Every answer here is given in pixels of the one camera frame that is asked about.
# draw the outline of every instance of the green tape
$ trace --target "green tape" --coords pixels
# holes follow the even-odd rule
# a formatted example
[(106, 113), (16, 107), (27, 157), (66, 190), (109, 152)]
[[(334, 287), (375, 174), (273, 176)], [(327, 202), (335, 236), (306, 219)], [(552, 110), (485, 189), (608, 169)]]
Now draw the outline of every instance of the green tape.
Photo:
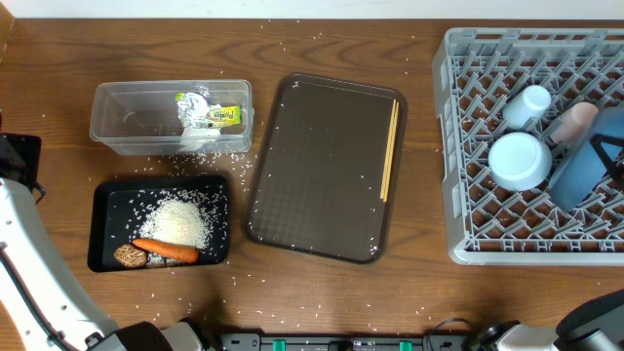
[(399, 342), (399, 351), (411, 351), (411, 342), (401, 341)]
[(286, 341), (273, 340), (273, 351), (286, 351)]

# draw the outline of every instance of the rectangular tray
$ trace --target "rectangular tray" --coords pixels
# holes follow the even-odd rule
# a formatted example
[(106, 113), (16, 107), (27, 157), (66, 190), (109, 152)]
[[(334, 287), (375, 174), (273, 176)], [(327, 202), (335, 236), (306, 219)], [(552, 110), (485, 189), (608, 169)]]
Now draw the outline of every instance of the rectangular tray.
[[(380, 199), (393, 101), (388, 200)], [(245, 220), (266, 245), (355, 263), (385, 245), (408, 105), (397, 91), (293, 74), (280, 84)]]
[(624, 264), (624, 196), (610, 177), (566, 214), (543, 189), (492, 186), (488, 167), (489, 147), (506, 129), (502, 107), (527, 85), (553, 97), (526, 130), (547, 142), (553, 169), (566, 151), (548, 139), (557, 116), (580, 101), (624, 107), (624, 30), (453, 28), (434, 57), (433, 75), (448, 254), (455, 262)]
[(137, 220), (133, 209), (142, 211), (148, 205), (157, 206), (157, 201), (164, 197), (159, 193), (161, 190), (196, 190), (212, 194), (211, 201), (203, 202), (200, 208), (215, 209), (213, 235), (209, 237), (209, 246), (202, 251), (199, 262), (194, 265), (217, 264), (225, 260), (229, 250), (229, 195), (224, 177), (202, 175), (108, 181), (100, 184), (94, 195), (87, 257), (92, 271), (128, 270), (117, 261), (113, 253), (120, 246), (131, 243), (134, 230), (143, 223), (144, 217)]

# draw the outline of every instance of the clear plastic bin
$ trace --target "clear plastic bin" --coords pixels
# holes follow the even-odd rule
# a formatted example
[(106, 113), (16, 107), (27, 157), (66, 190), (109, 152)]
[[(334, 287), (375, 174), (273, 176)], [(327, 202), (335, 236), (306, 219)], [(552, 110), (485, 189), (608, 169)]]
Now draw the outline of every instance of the clear plastic bin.
[[(177, 116), (177, 93), (203, 95), (209, 104), (241, 106), (241, 125), (220, 136), (185, 136)], [(97, 87), (91, 138), (121, 155), (246, 152), (252, 148), (252, 85), (246, 80), (104, 83)], [(185, 150), (192, 142), (199, 146)]]

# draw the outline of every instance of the gray plastic crate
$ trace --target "gray plastic crate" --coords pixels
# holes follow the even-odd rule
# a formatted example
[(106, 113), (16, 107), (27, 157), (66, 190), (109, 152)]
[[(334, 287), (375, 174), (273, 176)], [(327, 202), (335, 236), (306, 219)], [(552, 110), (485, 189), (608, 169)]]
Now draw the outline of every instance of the gray plastic crate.
[(556, 167), (565, 148), (548, 135), (579, 101), (624, 107), (624, 30), (453, 28), (433, 60), (445, 158), (443, 194), (450, 257), (459, 264), (624, 265), (624, 195), (606, 176), (570, 213), (545, 184), (496, 186), (488, 151), (510, 132), (505, 103), (539, 84), (553, 96), (525, 132), (544, 139)]

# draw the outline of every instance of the candy wrapper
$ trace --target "candy wrapper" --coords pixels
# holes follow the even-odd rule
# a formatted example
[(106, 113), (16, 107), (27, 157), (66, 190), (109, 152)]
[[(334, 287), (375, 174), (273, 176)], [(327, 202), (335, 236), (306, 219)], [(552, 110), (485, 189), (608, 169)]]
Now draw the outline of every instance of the candy wrapper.
[(209, 105), (195, 93), (177, 93), (177, 116), (182, 126), (194, 129), (219, 129), (241, 124), (241, 106)]

